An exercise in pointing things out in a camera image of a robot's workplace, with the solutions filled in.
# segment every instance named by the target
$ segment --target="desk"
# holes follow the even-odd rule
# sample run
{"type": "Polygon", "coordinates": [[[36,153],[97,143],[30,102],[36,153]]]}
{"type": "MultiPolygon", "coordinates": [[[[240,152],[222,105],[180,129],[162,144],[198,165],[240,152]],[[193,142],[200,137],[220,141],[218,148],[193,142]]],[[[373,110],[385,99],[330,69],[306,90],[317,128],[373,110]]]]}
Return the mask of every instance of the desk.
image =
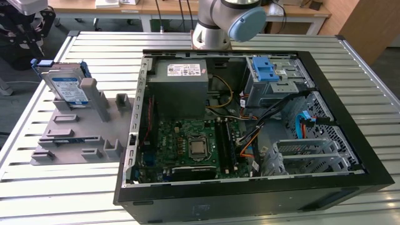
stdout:
{"type": "MultiPolygon", "coordinates": [[[[198,1],[190,0],[193,19],[197,19],[198,1]]],[[[154,0],[140,0],[137,5],[121,4],[118,8],[94,8],[94,0],[49,0],[54,8],[57,18],[110,18],[110,19],[141,19],[144,32],[150,32],[150,20],[158,19],[154,0]]],[[[180,5],[177,0],[158,0],[162,19],[181,19],[180,5]]],[[[185,1],[181,1],[184,19],[189,20],[189,9],[185,1]]],[[[297,6],[284,6],[286,10],[286,22],[310,23],[306,34],[317,35],[330,12],[322,6],[318,11],[297,6]]],[[[281,22],[282,16],[268,16],[268,22],[281,22]]]]}
{"type": "MultiPolygon", "coordinates": [[[[81,32],[66,37],[54,61],[84,59],[106,97],[134,97],[142,49],[189,49],[188,33],[81,32]]],[[[345,41],[333,36],[257,35],[233,50],[309,51],[396,184],[325,211],[202,221],[214,225],[397,225],[400,208],[400,102],[345,41]]],[[[118,163],[30,166],[50,119],[44,82],[0,151],[1,224],[138,225],[112,204],[118,163]]]]}

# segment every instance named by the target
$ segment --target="ram slot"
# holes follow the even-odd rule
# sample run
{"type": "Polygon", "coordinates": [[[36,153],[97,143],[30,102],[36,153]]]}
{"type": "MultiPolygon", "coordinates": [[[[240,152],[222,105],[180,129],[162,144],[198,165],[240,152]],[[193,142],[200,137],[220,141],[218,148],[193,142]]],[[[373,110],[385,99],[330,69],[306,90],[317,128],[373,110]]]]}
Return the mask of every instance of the ram slot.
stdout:
{"type": "Polygon", "coordinates": [[[229,154],[230,154],[230,162],[232,162],[232,168],[233,170],[237,170],[237,160],[236,160],[236,153],[234,153],[234,142],[232,139],[232,129],[229,127],[229,123],[225,122],[225,126],[226,126],[226,137],[228,137],[228,141],[229,141],[229,154]]]}
{"type": "Polygon", "coordinates": [[[220,159],[220,171],[221,173],[228,174],[229,171],[233,170],[233,163],[230,157],[229,130],[226,121],[216,120],[213,124],[220,159]]]}

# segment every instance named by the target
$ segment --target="metal table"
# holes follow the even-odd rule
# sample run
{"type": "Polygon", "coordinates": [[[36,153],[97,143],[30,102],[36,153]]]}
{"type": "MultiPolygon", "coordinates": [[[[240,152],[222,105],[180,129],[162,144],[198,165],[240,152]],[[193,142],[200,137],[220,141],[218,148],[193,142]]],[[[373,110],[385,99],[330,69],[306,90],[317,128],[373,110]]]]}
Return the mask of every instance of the metal table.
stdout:
{"type": "MultiPolygon", "coordinates": [[[[400,102],[348,43],[332,36],[258,35],[249,42],[232,42],[232,46],[312,53],[396,184],[325,211],[202,223],[400,224],[400,102]]],[[[84,59],[106,96],[121,91],[134,96],[141,50],[189,47],[186,33],[81,32],[66,37],[56,61],[84,59]]],[[[1,224],[134,224],[124,209],[112,204],[118,163],[29,165],[54,109],[52,98],[41,82],[0,151],[1,224]]]]}

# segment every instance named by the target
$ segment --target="green motherboard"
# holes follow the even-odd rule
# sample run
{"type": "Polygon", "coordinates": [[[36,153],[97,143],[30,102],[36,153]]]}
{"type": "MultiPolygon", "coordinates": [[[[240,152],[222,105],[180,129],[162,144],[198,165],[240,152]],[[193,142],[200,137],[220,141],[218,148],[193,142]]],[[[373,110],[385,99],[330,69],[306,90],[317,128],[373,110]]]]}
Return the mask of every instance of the green motherboard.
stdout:
{"type": "MultiPolygon", "coordinates": [[[[213,166],[214,179],[248,177],[245,160],[234,164],[234,170],[226,172],[220,168],[214,120],[174,120],[158,122],[157,151],[154,163],[148,167],[148,178],[162,182],[168,169],[177,166],[213,166]]],[[[229,120],[229,134],[234,142],[240,136],[238,123],[229,120]]]]}

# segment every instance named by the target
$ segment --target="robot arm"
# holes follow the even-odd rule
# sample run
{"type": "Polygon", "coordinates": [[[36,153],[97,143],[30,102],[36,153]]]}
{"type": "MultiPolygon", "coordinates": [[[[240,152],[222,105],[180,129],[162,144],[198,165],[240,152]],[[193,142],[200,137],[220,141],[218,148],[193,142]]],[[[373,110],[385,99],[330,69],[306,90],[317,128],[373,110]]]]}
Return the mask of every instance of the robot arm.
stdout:
{"type": "Polygon", "coordinates": [[[46,37],[56,18],[46,0],[0,0],[0,39],[18,44],[29,49],[36,58],[42,57],[40,46],[46,37]],[[40,13],[42,20],[32,27],[34,14],[40,13]]]}
{"type": "Polygon", "coordinates": [[[266,14],[261,0],[200,0],[192,43],[197,49],[228,49],[229,38],[250,40],[261,31],[266,14]]]}
{"type": "Polygon", "coordinates": [[[24,15],[32,15],[48,8],[48,0],[6,0],[24,15]]]}

